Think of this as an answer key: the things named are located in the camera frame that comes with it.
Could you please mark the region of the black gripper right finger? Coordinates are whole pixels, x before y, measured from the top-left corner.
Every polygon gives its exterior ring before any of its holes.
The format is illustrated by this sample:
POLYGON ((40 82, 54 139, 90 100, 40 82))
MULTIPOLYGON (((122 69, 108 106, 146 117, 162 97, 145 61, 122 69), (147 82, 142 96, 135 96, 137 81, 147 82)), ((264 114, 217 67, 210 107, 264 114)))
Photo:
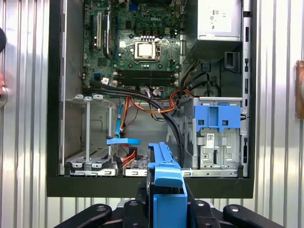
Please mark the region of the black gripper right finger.
POLYGON ((226 205, 222 211, 205 200, 195 199, 194 185, 186 183, 189 228, 282 228, 283 226, 239 205, 226 205))

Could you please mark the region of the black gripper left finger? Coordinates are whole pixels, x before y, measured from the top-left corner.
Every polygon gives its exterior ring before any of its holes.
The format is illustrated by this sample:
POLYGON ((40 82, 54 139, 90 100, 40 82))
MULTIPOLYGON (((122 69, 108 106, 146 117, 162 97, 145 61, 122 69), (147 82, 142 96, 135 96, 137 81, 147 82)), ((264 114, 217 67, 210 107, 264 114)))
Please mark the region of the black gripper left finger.
POLYGON ((148 228, 146 184, 138 184, 135 199, 121 201, 115 210, 94 204, 61 222, 57 228, 148 228))

